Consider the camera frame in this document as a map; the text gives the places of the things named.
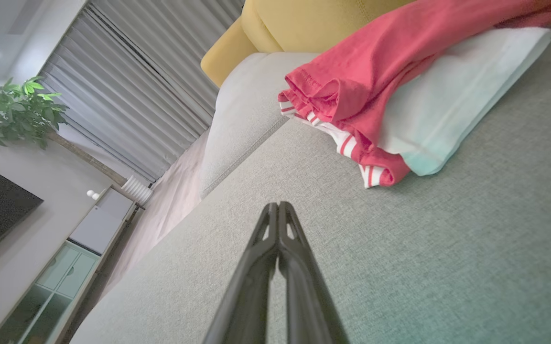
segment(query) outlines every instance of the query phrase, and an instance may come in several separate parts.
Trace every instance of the white ribbed pot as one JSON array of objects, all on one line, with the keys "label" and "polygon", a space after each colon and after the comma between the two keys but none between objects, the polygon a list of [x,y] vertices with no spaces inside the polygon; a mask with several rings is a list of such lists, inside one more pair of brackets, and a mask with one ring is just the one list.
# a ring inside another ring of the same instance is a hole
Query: white ribbed pot
[{"label": "white ribbed pot", "polygon": [[140,183],[135,176],[131,176],[131,178],[129,178],[129,180],[127,180],[127,182],[122,186],[122,189],[133,197],[133,199],[135,199],[135,201],[140,205],[146,204],[153,193],[153,191],[146,185]]}]

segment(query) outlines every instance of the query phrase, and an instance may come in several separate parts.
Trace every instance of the gray curtain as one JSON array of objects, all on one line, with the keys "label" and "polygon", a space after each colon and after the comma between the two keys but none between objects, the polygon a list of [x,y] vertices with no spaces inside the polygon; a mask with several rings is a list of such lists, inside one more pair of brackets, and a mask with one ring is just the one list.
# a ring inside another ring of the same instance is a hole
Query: gray curtain
[{"label": "gray curtain", "polygon": [[68,122],[155,181],[210,126],[218,89],[199,63],[243,0],[97,0],[44,67]]}]

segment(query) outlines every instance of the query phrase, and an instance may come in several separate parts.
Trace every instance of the red garment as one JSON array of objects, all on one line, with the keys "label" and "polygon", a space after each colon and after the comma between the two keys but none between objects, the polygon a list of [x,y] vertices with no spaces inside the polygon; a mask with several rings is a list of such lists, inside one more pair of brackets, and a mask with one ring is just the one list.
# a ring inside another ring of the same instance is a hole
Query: red garment
[{"label": "red garment", "polygon": [[409,168],[398,154],[376,147],[385,105],[396,88],[430,67],[464,39],[496,26],[551,22],[551,0],[417,0],[373,20],[286,76],[299,115],[312,111],[349,131],[358,143],[351,158],[381,166],[379,185],[398,183]]}]

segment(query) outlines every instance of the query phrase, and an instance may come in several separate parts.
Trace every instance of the gray cushion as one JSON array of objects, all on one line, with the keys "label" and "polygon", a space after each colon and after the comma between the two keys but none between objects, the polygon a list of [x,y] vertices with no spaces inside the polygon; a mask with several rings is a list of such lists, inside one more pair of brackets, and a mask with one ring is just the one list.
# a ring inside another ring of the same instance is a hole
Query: gray cushion
[{"label": "gray cushion", "polygon": [[[295,206],[352,343],[551,343],[551,51],[439,174],[389,189],[363,189],[329,136],[286,122],[72,344],[200,343],[260,210],[279,200]],[[279,273],[270,301],[269,343],[285,343]]]},{"label": "gray cushion", "polygon": [[232,170],[288,118],[280,114],[277,95],[284,76],[314,59],[310,53],[256,53],[227,77],[216,100],[199,179],[205,198]]}]

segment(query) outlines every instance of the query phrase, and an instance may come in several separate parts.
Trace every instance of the wooden floor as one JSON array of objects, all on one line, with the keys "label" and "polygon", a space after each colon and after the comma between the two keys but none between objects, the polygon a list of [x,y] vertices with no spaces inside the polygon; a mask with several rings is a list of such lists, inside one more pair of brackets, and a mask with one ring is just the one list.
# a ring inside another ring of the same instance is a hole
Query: wooden floor
[{"label": "wooden floor", "polygon": [[199,169],[209,131],[195,141],[152,187],[146,211],[135,221],[131,237],[114,264],[101,298],[199,202]]}]

